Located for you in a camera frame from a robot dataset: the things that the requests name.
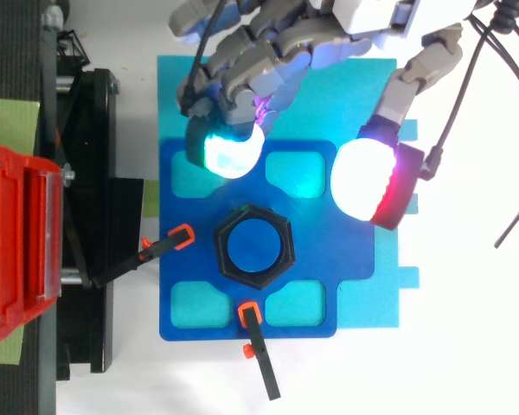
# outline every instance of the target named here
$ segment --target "white table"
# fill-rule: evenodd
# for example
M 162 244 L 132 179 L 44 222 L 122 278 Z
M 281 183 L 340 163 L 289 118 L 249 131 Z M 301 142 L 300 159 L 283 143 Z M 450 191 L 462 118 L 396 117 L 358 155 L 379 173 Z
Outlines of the white table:
M 181 1 L 72 2 L 69 26 L 93 66 L 121 82 L 117 174 L 157 179 L 156 58 L 195 52 L 167 28 Z M 464 61 L 409 114 L 420 121 L 423 150 L 438 139 L 476 41 L 466 24 Z M 519 61 L 515 35 L 504 43 Z M 411 53 L 395 56 L 399 65 Z M 111 368 L 91 375 L 72 367 L 57 388 L 58 413 L 519 415 L 519 227 L 500 250 L 492 247 L 519 209 L 519 85 L 488 47 L 439 174 L 418 192 L 420 214 L 400 225 L 400 261 L 420 267 L 420 289 L 402 292 L 400 329 L 268 341 L 283 396 L 269 402 L 243 341 L 160 338 L 158 265 L 147 265 L 115 285 Z M 157 228 L 144 220 L 146 236 L 156 238 Z

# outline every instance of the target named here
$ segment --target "red container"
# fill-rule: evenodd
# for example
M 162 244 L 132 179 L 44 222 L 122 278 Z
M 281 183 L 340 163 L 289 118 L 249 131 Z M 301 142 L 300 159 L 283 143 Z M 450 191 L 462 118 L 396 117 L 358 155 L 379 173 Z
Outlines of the red container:
M 62 177 L 0 146 L 0 341 L 61 292 Z

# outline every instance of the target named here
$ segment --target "screw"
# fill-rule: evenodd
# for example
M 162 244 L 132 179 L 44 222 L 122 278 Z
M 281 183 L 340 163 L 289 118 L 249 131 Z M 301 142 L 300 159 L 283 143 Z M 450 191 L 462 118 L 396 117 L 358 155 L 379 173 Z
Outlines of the screw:
M 113 95 L 119 95 L 119 89 L 120 89 L 119 87 L 120 87 L 119 81 L 112 80 L 112 82 L 110 82 L 110 87 L 109 87 L 110 93 Z
M 63 12 L 58 5 L 48 6 L 42 14 L 42 27 L 51 32 L 63 30 Z
M 61 177 L 63 177 L 63 185 L 68 188 L 71 186 L 71 182 L 75 180 L 75 172 L 71 170 L 69 163 L 66 163 L 61 170 Z

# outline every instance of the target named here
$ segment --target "black hexagon nut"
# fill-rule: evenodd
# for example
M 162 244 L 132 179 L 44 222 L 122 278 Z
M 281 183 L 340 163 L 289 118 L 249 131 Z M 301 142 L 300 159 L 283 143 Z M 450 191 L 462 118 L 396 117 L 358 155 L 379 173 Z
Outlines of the black hexagon nut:
M 264 271 L 243 271 L 234 264 L 228 253 L 228 238 L 231 232 L 243 221 L 250 219 L 264 220 L 270 223 L 280 237 L 280 253 L 273 265 Z M 215 250 L 217 252 L 217 264 L 219 272 L 227 277 L 255 288 L 263 290 L 275 279 L 287 272 L 296 263 L 294 241 L 292 240 L 291 222 L 280 214 L 275 214 L 270 209 L 246 204 L 235 209 L 214 232 Z

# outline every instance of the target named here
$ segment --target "cyan glowing fingertip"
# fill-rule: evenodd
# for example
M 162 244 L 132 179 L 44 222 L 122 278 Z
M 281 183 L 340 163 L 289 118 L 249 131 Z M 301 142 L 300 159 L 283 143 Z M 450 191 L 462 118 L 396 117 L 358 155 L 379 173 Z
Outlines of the cyan glowing fingertip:
M 344 144 L 330 176 L 330 191 L 338 208 L 358 220 L 371 220 L 395 166 L 394 150 L 377 140 L 357 138 Z
M 227 140 L 212 135 L 204 142 L 204 166 L 226 179 L 238 179 L 248 174 L 261 156 L 266 141 L 261 128 L 255 124 L 247 141 Z

